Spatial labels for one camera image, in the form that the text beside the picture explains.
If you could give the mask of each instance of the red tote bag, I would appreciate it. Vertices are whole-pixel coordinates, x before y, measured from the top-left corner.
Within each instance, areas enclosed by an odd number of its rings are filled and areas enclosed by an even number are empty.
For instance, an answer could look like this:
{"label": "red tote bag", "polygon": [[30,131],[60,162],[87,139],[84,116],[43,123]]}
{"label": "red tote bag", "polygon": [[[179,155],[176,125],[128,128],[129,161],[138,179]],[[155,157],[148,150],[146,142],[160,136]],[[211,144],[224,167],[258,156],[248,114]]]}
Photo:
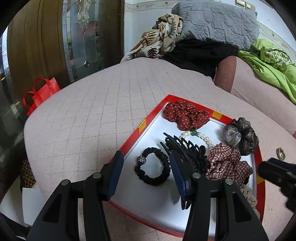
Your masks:
{"label": "red tote bag", "polygon": [[[35,86],[39,81],[45,81],[45,84],[37,91]],[[41,105],[45,100],[47,100],[50,96],[54,95],[56,92],[60,90],[60,87],[55,78],[51,80],[44,79],[44,78],[37,78],[34,81],[33,91],[28,91],[24,94],[23,104],[28,109],[27,115],[29,116],[32,112]],[[25,99],[27,95],[32,95],[33,103],[29,105]]]}

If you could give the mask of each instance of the green bead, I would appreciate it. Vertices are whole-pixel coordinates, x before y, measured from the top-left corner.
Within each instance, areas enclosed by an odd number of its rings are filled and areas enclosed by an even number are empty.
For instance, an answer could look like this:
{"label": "green bead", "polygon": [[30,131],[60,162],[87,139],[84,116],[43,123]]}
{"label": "green bead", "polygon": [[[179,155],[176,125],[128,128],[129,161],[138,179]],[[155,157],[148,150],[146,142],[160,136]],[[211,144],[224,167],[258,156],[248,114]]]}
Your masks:
{"label": "green bead", "polygon": [[192,130],[190,130],[190,131],[191,131],[191,135],[192,135],[192,136],[196,136],[196,135],[197,135],[197,131],[196,131],[196,130],[192,129]]}

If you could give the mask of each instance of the yellow tape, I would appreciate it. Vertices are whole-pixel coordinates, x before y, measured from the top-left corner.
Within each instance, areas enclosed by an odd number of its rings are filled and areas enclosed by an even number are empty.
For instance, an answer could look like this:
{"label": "yellow tape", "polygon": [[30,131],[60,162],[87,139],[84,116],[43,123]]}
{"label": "yellow tape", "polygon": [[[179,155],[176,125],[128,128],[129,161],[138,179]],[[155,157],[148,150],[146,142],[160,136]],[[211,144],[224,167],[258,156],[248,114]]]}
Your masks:
{"label": "yellow tape", "polygon": [[259,183],[261,183],[261,182],[264,182],[264,180],[265,180],[265,179],[263,179],[262,177],[259,177],[259,176],[257,175],[257,185],[258,185]]}
{"label": "yellow tape", "polygon": [[222,114],[220,112],[214,111],[212,114],[212,117],[215,117],[216,119],[221,119]]}
{"label": "yellow tape", "polygon": [[138,126],[139,133],[141,133],[145,127],[146,127],[146,119],[143,120],[142,123]]}

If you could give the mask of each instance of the bag handle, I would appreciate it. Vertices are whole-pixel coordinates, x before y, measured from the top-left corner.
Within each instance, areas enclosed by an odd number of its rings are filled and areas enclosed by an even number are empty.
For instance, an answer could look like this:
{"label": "bag handle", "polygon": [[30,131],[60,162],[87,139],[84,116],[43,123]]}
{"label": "bag handle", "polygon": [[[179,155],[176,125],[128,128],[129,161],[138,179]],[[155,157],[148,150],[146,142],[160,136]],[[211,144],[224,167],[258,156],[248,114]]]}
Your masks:
{"label": "bag handle", "polygon": [[26,100],[25,100],[25,95],[26,95],[26,94],[33,94],[33,95],[37,96],[37,98],[38,98],[38,100],[40,101],[40,103],[43,102],[41,96],[37,93],[37,91],[33,90],[33,91],[28,91],[28,92],[26,92],[26,93],[24,94],[24,98],[22,99],[22,102],[23,102],[24,106],[25,106],[28,110],[31,108],[31,106],[29,106],[29,105],[27,104]]}
{"label": "bag handle", "polygon": [[44,80],[44,81],[46,82],[46,84],[47,84],[47,86],[48,86],[48,88],[50,89],[50,92],[51,92],[52,94],[55,94],[55,93],[56,93],[56,91],[54,90],[54,88],[53,88],[51,82],[50,82],[48,79],[40,78],[40,77],[37,78],[37,79],[35,79],[34,84],[33,84],[33,91],[36,91],[36,90],[35,90],[35,84],[36,84],[39,80]]}

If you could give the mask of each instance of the green patterned fabric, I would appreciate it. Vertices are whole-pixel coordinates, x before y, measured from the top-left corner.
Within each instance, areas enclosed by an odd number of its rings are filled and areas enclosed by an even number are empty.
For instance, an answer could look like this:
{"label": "green patterned fabric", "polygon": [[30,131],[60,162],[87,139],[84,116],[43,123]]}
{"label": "green patterned fabric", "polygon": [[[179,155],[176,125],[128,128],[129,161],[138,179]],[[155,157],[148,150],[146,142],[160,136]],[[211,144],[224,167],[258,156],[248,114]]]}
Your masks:
{"label": "green patterned fabric", "polygon": [[237,56],[245,60],[262,79],[283,91],[296,104],[296,64],[280,47],[265,39],[252,44],[252,52],[238,51]]}

